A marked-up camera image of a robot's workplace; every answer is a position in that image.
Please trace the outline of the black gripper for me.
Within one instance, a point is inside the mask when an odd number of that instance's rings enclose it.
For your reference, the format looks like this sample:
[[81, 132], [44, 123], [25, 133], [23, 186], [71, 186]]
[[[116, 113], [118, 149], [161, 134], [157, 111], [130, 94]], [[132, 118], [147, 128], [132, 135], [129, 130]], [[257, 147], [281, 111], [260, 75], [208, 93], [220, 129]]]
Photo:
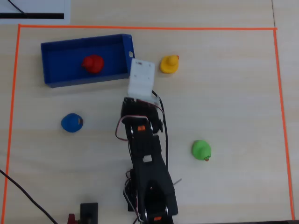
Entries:
[[157, 107], [149, 102], [125, 97], [121, 108], [121, 117], [126, 115], [145, 116], [152, 124], [153, 133], [163, 132], [163, 122], [159, 118]]

